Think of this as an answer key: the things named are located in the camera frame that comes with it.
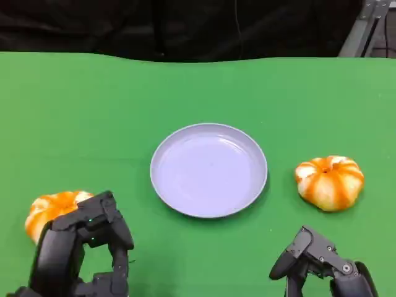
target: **screw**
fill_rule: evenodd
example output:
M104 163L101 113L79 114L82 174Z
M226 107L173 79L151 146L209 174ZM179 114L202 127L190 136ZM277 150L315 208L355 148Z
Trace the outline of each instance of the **screw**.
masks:
M342 267L342 270L344 270L345 272L349 272L349 270L351 270L351 267L350 267L348 264L345 264L345 265Z

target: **orange pumpkin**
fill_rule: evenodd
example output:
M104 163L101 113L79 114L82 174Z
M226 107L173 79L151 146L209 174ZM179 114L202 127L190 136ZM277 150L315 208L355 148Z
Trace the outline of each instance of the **orange pumpkin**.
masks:
M295 179L301 197L326 212L354 205L364 183L356 162L339 156L315 158L298 165Z
M77 203L91 198L93 195L84 191L67 191L37 198L30 207L25 222L25 230L37 244L44 225L60 215L77 209Z

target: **plate rim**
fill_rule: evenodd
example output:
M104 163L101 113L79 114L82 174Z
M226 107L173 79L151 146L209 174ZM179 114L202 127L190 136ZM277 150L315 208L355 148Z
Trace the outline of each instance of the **plate rim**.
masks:
M263 161L264 161L264 163L265 163L265 178L264 178L263 183L262 183L262 185L261 185L261 187L260 187L260 189L259 189L259 191L258 191L258 194L256 194L251 200L249 200L249 202L248 202L247 204L245 204L242 208L237 209L237 210L234 210L234 211L229 212L229 213L224 214L224 215L194 215L194 214L191 214L191 213L187 213L187 212L181 211L180 209L177 209L176 207L173 207L172 205L170 205L170 204L160 195L160 193L159 193L159 191L158 191L158 187L156 186L155 182L153 181L153 161L154 161L154 159L156 159L157 155L159 154L159 150L162 148L162 146L163 146L165 143L167 143L171 137L173 137L175 134L177 134L177 133L179 133L179 132L181 132L181 131L183 131L183 130L190 129L190 128L197 127L197 126L220 126L220 127L225 127L225 128L228 128L228 129L235 130L235 131L237 131L237 132L239 132L239 133L242 133L244 136L246 136L246 137L254 144L254 146L260 151L260 154L261 154L261 156L262 156L262 158L263 158ZM189 217L194 217L194 218L225 218L225 217L229 217L229 216L231 216L231 215L234 215L234 214L236 214L236 213L238 213L238 212L243 211L244 209L246 209L246 208L248 208L250 205L252 205L252 204L257 200L257 198L259 198L259 196L262 194L262 192L263 192L263 190L264 190L264 188L265 188L265 185L267 184L267 179L268 179L268 162L267 162L267 158L265 157L265 154L264 154L263 150L261 149L260 145L259 145L249 134L245 133L244 131L242 131L242 130L240 130L240 129L238 129L238 128L235 128L235 127L233 127L233 126L227 125L227 124L220 124L220 123L197 123L197 124L191 124L191 125L188 125L188 126L184 126L184 127L180 128L180 129L178 129L178 130L172 132L171 134L169 134L167 137L165 137L165 138L160 142L160 144L159 144L159 145L157 146L157 148L155 149L154 154L153 154L153 156L151 157L151 161L150 161L150 180L151 180L151 184L152 184L152 187L154 188L154 191L155 191L156 195L157 195L157 196L162 200L162 202L165 203L169 208L171 208L171 209L173 209L173 210L175 210L175 211L177 211L177 212L179 212L179 213L181 213L181 214L183 214L183 215L187 215L187 216L189 216Z

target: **metal frame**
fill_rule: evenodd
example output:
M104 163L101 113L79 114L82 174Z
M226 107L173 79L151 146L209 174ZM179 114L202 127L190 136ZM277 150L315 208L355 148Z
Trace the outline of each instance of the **metal frame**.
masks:
M392 0L365 0L339 57L370 57L391 2Z

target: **black curtain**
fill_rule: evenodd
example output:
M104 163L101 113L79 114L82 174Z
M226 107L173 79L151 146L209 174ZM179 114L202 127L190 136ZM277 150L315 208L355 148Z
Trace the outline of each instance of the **black curtain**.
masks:
M203 62L336 56L361 0L2 0L0 51Z

